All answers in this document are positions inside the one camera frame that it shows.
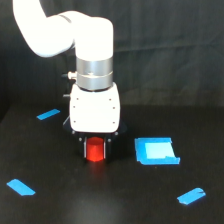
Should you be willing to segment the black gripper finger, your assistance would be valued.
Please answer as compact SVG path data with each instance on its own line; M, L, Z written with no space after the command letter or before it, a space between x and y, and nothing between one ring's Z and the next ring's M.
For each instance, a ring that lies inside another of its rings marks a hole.
M112 151L112 139L104 138L104 159L109 160Z
M84 159L87 158L87 137L79 138L80 151Z

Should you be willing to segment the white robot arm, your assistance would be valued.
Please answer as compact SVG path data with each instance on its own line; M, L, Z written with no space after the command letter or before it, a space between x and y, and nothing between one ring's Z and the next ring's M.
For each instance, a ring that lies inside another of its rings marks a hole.
M110 20L67 11L48 17L40 0L12 0L15 21L30 49L40 57L75 51L69 116L63 126L79 141L83 158L110 158L112 141L123 132L120 99L113 81L113 37Z

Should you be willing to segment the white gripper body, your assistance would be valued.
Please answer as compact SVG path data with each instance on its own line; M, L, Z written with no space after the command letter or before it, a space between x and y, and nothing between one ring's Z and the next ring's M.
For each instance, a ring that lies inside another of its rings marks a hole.
M112 138L125 133L117 85L113 83L103 91L85 91L74 84L63 128L71 134L111 134Z

